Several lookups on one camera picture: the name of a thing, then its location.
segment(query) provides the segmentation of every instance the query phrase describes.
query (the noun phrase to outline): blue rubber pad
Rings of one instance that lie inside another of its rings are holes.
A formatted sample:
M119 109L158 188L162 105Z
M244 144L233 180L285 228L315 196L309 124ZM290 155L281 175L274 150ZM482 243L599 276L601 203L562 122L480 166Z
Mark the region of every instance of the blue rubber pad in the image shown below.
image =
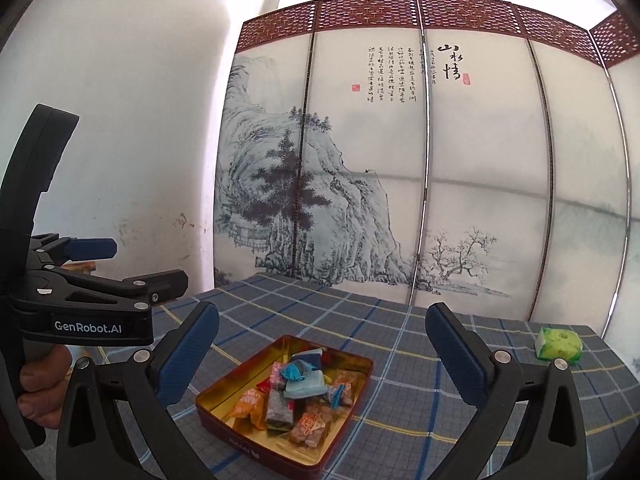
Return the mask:
M215 305L206 303L203 311L158 372L156 397L164 407L180 401L207 350L218 335L220 314Z
M66 257L72 262L108 260L118 252L118 244L111 238L76 238L65 246Z
M481 365L435 306L425 315L425 330L462 400L480 408L486 401L487 378Z

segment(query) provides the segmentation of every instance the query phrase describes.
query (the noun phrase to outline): green tissue pack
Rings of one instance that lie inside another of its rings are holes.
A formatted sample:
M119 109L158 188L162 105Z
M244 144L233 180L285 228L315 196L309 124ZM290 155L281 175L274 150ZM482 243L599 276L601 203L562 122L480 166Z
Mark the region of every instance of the green tissue pack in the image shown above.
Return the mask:
M563 328L541 328L536 339L536 357L552 361L561 357L575 365L582 355L582 340L577 333Z

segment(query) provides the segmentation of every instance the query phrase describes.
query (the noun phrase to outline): hand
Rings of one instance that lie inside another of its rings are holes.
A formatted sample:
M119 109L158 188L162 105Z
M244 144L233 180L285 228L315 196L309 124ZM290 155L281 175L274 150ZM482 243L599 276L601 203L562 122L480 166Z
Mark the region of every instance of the hand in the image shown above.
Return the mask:
M41 361L22 367L20 384L27 393L18 397L18 407L25 418L44 428L58 428L68 383L65 377L70 366L69 349L64 345L53 345Z

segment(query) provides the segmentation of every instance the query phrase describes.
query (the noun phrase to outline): painted mountain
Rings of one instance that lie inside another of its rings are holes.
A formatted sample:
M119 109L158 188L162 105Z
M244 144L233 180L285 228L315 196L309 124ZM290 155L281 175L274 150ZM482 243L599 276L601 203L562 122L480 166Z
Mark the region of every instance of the painted mountain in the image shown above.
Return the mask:
M374 172L344 167L329 118L303 117L296 107L268 113L250 101L250 78L273 79L270 70L269 59L234 60L218 147L215 232L252 248L256 267L325 285L408 283L412 266L390 230L386 193ZM224 275L224 261L216 261L216 272Z

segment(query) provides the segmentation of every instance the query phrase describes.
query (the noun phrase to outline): red tin box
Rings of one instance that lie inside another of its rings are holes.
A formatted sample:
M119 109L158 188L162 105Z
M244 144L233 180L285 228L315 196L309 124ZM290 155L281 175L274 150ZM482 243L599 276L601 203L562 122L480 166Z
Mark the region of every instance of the red tin box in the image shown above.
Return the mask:
M322 371L329 377L333 378L337 369L359 372L361 377L354 388L353 407L332 424L316 460L278 446L277 433L259 431L248 421L247 424L234 424L236 420L227 416L242 393L269 377L272 363L288 362L290 355L312 348L324 349ZM372 370L371 359L284 335L200 393L196 398L198 416L206 430L263 466L292 480L313 480L320 475L332 450L340 443Z

